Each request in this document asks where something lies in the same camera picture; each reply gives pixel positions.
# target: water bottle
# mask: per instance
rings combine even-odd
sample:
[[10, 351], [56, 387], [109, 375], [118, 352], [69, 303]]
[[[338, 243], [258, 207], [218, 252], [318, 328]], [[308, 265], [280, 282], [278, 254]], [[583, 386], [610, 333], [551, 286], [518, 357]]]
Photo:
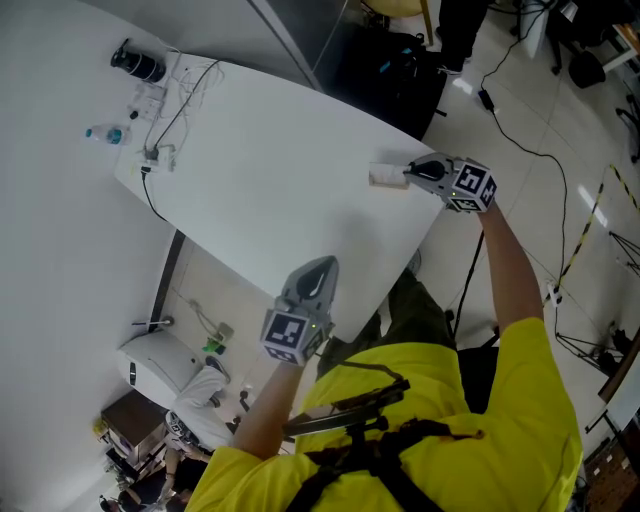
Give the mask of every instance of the water bottle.
[[85, 135], [93, 140], [120, 146], [126, 146], [131, 142], [129, 128], [118, 124], [97, 124], [89, 128]]

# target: white floor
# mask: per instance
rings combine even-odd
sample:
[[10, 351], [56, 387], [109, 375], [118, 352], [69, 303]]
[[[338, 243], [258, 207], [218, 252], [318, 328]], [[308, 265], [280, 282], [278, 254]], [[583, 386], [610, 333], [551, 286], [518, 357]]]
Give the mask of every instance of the white floor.
[[[477, 90], [483, 74], [493, 70], [513, 41], [510, 20], [489, 13], [474, 47], [473, 60], [462, 76], [449, 79], [440, 102], [448, 116], [435, 116], [424, 139], [437, 151], [470, 157], [489, 166], [498, 183], [498, 203], [523, 247], [529, 252], [541, 293], [546, 281], [560, 271], [563, 187], [557, 165], [548, 158], [528, 155], [499, 133], [491, 115], [483, 109]], [[616, 75], [603, 84], [578, 89], [566, 71], [550, 72], [551, 51], [545, 41], [535, 60], [516, 47], [500, 71], [485, 80], [504, 130], [531, 150], [553, 154], [562, 163], [568, 185], [565, 260], [574, 251], [589, 217], [598, 186], [604, 192], [586, 241], [564, 281], [564, 301], [558, 310], [558, 331], [590, 342], [599, 342], [615, 320], [635, 334], [640, 315], [640, 278], [616, 263], [620, 251], [608, 232], [640, 243], [640, 212], [610, 170], [614, 164], [636, 198], [640, 198], [640, 166], [629, 158], [628, 129], [615, 108], [626, 108], [627, 90]], [[464, 279], [480, 235], [473, 215], [443, 212], [421, 245], [423, 265], [419, 278], [444, 308], [457, 308]], [[196, 350], [206, 343], [207, 333], [188, 300], [197, 300], [214, 322], [225, 322], [235, 334], [220, 357], [233, 379], [226, 390], [221, 415], [240, 413], [241, 389], [255, 396], [275, 364], [258, 346], [265, 310], [272, 298], [244, 281], [211, 255], [187, 241], [180, 255], [165, 314], [175, 317], [171, 331]], [[597, 392], [606, 378], [573, 357], [553, 338], [554, 310], [545, 308], [547, 328], [557, 364], [573, 400], [581, 427], [602, 408]], [[488, 263], [484, 251], [478, 262], [464, 303], [459, 344], [474, 346], [491, 335], [495, 322]], [[305, 374], [296, 399], [315, 378], [315, 362]], [[607, 435], [601, 425], [583, 435], [585, 453]]]

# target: yellow shirt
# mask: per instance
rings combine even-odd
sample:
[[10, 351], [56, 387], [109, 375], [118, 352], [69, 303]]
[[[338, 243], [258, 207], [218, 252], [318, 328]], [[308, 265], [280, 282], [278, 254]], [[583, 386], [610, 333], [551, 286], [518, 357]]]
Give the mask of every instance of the yellow shirt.
[[[485, 414], [469, 412], [457, 356], [451, 349], [402, 343], [357, 354], [351, 361], [384, 363], [411, 384], [384, 409], [395, 430], [412, 419], [447, 423], [454, 434], [481, 429], [482, 439], [428, 437], [401, 453], [403, 470], [445, 512], [563, 511], [582, 459], [575, 413], [539, 319], [511, 325], [501, 336], [496, 375]], [[338, 366], [320, 379], [303, 409], [391, 384], [382, 372]], [[382, 432], [367, 432], [367, 439]], [[187, 512], [285, 510], [317, 471], [304, 452], [350, 444], [344, 429], [298, 438], [296, 454], [262, 461], [218, 448]], [[314, 511], [401, 510], [368, 471], [342, 475]]]

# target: shoulder strap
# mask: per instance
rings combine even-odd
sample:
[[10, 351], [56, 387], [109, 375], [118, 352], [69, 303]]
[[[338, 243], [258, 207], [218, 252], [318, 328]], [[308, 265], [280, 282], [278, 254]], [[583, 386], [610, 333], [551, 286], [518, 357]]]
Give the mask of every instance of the shoulder strap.
[[342, 473], [330, 466], [322, 466], [311, 478], [304, 481], [286, 512], [311, 510], [322, 495], [325, 487], [335, 482]]
[[399, 456], [401, 452], [429, 436], [446, 436], [454, 439], [473, 437], [453, 435], [448, 425], [437, 421], [411, 420], [398, 432], [385, 433], [380, 441], [367, 441], [362, 447], [363, 451], [358, 451], [357, 457], [351, 453], [352, 446], [307, 453], [306, 455], [318, 464], [320, 469], [302, 484], [287, 507], [287, 512], [311, 510], [328, 485], [345, 473], [363, 469], [369, 470], [372, 476], [378, 477], [404, 510], [443, 512], [402, 470], [402, 461]]

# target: yellow black caution tape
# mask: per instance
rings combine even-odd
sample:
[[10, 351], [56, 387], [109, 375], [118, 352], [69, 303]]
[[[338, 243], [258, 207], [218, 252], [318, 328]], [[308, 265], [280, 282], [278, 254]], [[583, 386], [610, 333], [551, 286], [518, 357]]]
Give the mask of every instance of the yellow black caution tape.
[[627, 184], [624, 182], [624, 180], [622, 179], [622, 176], [620, 176], [620, 173], [618, 172], [618, 169], [615, 168], [615, 166], [613, 164], [611, 164], [609, 166], [611, 168], [611, 170], [613, 171], [613, 173], [616, 175], [616, 178], [618, 178], [618, 181], [620, 182], [620, 184], [623, 186], [624, 191], [627, 193], [627, 195], [629, 196], [629, 199], [631, 199], [631, 202], [633, 203], [634, 208], [640, 212], [640, 207], [638, 207], [638, 201], [636, 201], [636, 198], [633, 197], [633, 194], [631, 193], [631, 191], [629, 190], [629, 187], [627, 186]]
[[[617, 173], [618, 171], [616, 171], [615, 167], [613, 167], [613, 165], [611, 166], [611, 168]], [[562, 274], [560, 274], [560, 279], [558, 279], [558, 282], [556, 283], [555, 287], [553, 288], [553, 293], [558, 293], [558, 291], [560, 290], [560, 285], [562, 284], [562, 280], [564, 279], [564, 276], [567, 275], [567, 272], [569, 272], [569, 269], [571, 268], [571, 265], [573, 265], [573, 262], [576, 260], [576, 256], [578, 256], [578, 253], [580, 252], [580, 249], [582, 248], [582, 245], [584, 244], [584, 241], [587, 238], [587, 233], [589, 232], [589, 228], [591, 228], [591, 223], [593, 222], [593, 218], [595, 217], [596, 214], [596, 209], [598, 208], [598, 203], [600, 202], [600, 197], [602, 196], [602, 191], [604, 190], [604, 176], [602, 177], [602, 182], [600, 183], [600, 188], [598, 188], [598, 195], [596, 196], [596, 200], [593, 203], [593, 208], [591, 208], [591, 215], [589, 215], [589, 220], [587, 221], [587, 224], [584, 226], [584, 229], [582, 230], [582, 235], [580, 235], [580, 240], [578, 241], [578, 245], [576, 245], [576, 248], [573, 251], [573, 254], [571, 255], [571, 258], [569, 259], [569, 263], [566, 264], [566, 266], [564, 267], [564, 270], [562, 271]], [[547, 294], [547, 296], [545, 297], [542, 305], [546, 305], [547, 302], [549, 302], [549, 300], [551, 299], [551, 295]]]
[[[620, 184], [624, 188], [624, 191], [629, 196], [629, 199], [631, 199], [631, 202], [633, 203], [633, 206], [636, 209], [636, 211], [640, 212], [640, 207], [638, 206], [638, 201], [636, 201], [636, 198], [633, 197], [633, 194], [631, 193], [631, 190], [629, 190], [629, 186], [622, 179], [622, 176], [620, 176], [620, 172], [618, 172], [618, 169], [616, 169], [615, 165], [613, 165], [613, 164], [610, 164], [609, 168], [613, 171], [613, 173], [615, 174], [616, 178], [618, 178], [618, 181], [620, 182]], [[584, 244], [585, 239], [587, 238], [587, 233], [589, 232], [589, 228], [591, 227], [591, 223], [593, 222], [593, 217], [595, 216], [596, 208], [598, 207], [598, 203], [600, 202], [600, 196], [602, 196], [602, 190], [604, 189], [604, 178], [605, 177], [603, 176], [602, 177], [602, 182], [600, 183], [600, 188], [598, 189], [598, 196], [596, 197], [596, 201], [593, 204], [593, 208], [591, 209], [591, 215], [589, 215], [589, 220], [587, 221], [587, 224], [585, 225], [584, 229], [582, 230], [582, 235], [580, 236], [580, 241], [578, 242], [578, 245], [576, 246], [575, 250], [573, 251], [573, 255], [571, 256], [571, 259], [569, 260], [569, 263], [567, 263], [567, 265], [564, 267], [564, 270], [562, 271], [562, 274], [560, 274], [560, 279], [558, 279], [558, 282], [556, 283], [556, 286], [553, 288], [553, 293], [558, 293], [558, 291], [560, 290], [560, 285], [562, 284], [562, 280], [564, 279], [564, 276], [566, 276], [567, 272], [569, 272], [569, 268], [571, 268], [571, 265], [573, 265], [573, 262], [575, 261], [576, 256], [578, 255], [578, 252], [580, 252], [580, 248], [582, 247], [582, 245]], [[544, 299], [542, 304], [546, 305], [547, 302], [549, 302], [550, 299], [551, 299], [551, 295], [547, 294], [547, 296], [545, 297], [545, 299]]]

